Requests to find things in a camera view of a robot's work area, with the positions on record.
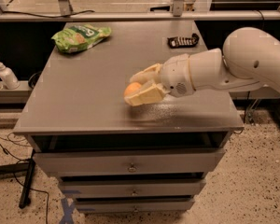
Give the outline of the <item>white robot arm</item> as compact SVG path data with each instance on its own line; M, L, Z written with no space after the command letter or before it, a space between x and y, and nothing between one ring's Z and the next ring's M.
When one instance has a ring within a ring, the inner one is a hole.
M200 90L241 92L267 85L280 93L280 41L257 28L240 28L229 34L220 49L174 56L134 74L130 82L138 85L124 93L124 101L131 106Z

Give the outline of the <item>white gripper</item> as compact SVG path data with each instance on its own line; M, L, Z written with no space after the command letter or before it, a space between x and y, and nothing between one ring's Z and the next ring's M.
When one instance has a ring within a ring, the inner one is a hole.
M168 93L174 97L183 97L194 93L188 54L174 56L163 65L155 63L134 74L130 78L130 82L138 82L142 85L140 91L135 94L125 97L123 93L124 101L131 106L158 103Z

